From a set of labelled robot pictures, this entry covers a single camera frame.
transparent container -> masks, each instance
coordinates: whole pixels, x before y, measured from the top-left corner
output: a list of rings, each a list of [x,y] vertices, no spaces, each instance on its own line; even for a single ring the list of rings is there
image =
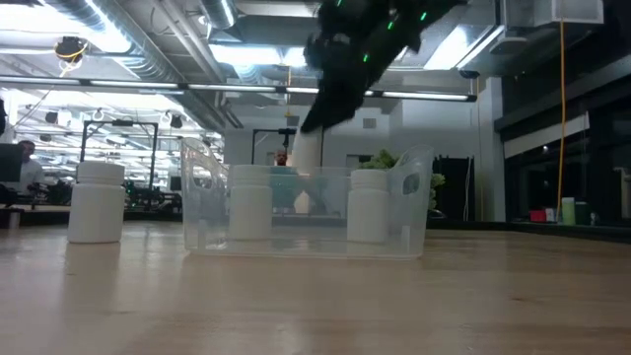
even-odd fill
[[[416,258],[423,253],[433,159],[433,149],[427,146],[403,154],[387,171],[387,236],[378,242],[349,241],[351,170],[258,167],[251,170],[255,177],[244,177],[247,169],[227,168],[200,141],[185,138],[181,145],[185,247],[220,255]],[[261,169],[269,172],[268,177],[260,175]],[[244,186],[249,183],[255,186],[254,193],[245,206],[248,187]],[[240,200],[231,201],[231,195]],[[261,216],[271,216],[271,233]],[[242,223],[261,227],[236,228]],[[251,235],[231,235],[235,230]]]

desk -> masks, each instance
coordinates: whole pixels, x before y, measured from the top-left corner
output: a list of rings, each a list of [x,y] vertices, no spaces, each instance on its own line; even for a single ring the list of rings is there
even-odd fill
[[[120,244],[0,231],[2,353],[631,353],[631,247],[429,231],[417,261],[189,255],[181,225]]]

ceiling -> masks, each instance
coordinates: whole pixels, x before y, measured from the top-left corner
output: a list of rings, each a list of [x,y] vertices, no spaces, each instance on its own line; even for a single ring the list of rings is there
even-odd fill
[[[317,2],[235,0],[236,24],[220,30],[209,28],[200,0],[38,1],[45,6],[0,5],[0,75],[316,86],[317,72],[303,65],[301,53],[307,36],[317,31],[313,16]],[[536,26],[533,10],[525,6],[533,7],[541,1],[500,0],[502,6],[498,8],[496,0],[470,0],[466,6],[453,8],[421,35],[421,51],[403,51],[375,88],[468,94],[471,83],[457,73],[458,64],[461,69],[483,75],[528,70],[559,50],[556,29]],[[589,29],[589,26],[569,27],[568,37],[578,40]],[[63,36],[70,35],[85,38],[90,46],[81,66],[67,70],[68,64],[55,56],[53,47]],[[526,44],[519,51],[491,54],[489,48],[503,36],[524,37]],[[82,119],[89,119],[96,112],[105,117],[159,123],[158,150],[162,153],[158,156],[164,162],[176,162],[177,157],[167,154],[177,150],[178,135],[212,137],[212,145],[221,158],[223,143],[213,132],[258,128],[264,125],[267,114],[284,111],[287,105],[293,111],[306,112],[314,99],[310,95],[189,92],[170,95],[170,92],[115,89],[96,93],[49,86],[26,89],[2,83],[0,87],[5,88],[0,94],[13,98],[17,117],[26,117],[16,129],[16,139],[34,140],[38,155],[53,158],[46,158],[52,162],[48,169],[53,171],[58,166],[60,173],[73,169]],[[396,100],[366,99],[365,102],[367,108],[378,108],[381,114],[389,114],[396,104]],[[63,124],[45,122],[47,112],[60,110],[65,117]],[[174,114],[183,117],[183,127],[179,130],[169,125]],[[118,159],[107,156],[108,149],[117,150],[123,152],[121,156],[129,156],[125,160],[130,171],[146,169],[147,159],[143,155],[147,153],[138,153],[136,157],[131,153],[147,151],[143,147],[151,146],[148,138],[143,137],[147,133],[142,128],[102,129],[107,133],[97,132],[89,140],[92,150],[89,154],[99,159]],[[52,140],[42,141],[41,133],[35,131],[49,133]],[[125,144],[107,139],[121,134],[126,135]],[[56,144],[67,148],[63,153],[69,159],[63,164],[58,159],[62,149],[55,148]],[[171,165],[158,166],[159,173],[164,175]]]

green plant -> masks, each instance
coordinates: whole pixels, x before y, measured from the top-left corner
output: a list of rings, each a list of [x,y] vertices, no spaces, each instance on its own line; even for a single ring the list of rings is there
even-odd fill
[[[398,158],[394,157],[386,149],[381,149],[379,154],[370,162],[362,163],[360,169],[391,169],[396,165]],[[442,174],[432,174],[432,181],[430,182],[430,204],[429,209],[436,208],[436,188],[445,184],[445,176]]]

wooden table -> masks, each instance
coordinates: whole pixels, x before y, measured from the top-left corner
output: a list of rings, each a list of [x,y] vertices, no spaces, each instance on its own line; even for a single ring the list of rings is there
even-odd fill
[[[418,261],[189,255],[0,232],[0,353],[631,354],[631,247],[430,231]]]

